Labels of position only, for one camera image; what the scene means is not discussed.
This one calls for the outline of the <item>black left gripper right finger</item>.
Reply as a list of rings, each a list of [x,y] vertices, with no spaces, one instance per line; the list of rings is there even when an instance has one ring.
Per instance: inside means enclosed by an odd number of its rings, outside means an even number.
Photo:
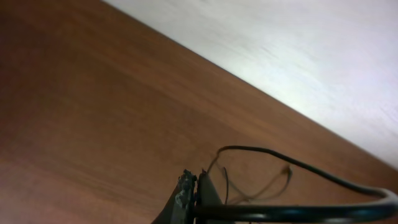
[[[207,171],[202,170],[198,179],[198,198],[197,205],[199,206],[210,206],[210,205],[222,205],[223,202],[218,195],[215,186],[213,185]],[[196,217],[196,223],[198,224],[224,224],[222,220],[210,220],[202,217]]]

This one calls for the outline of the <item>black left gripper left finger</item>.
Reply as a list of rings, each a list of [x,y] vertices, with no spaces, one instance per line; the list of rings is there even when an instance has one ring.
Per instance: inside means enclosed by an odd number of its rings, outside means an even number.
[[[193,224],[196,181],[197,177],[185,169],[165,207],[152,224]]]

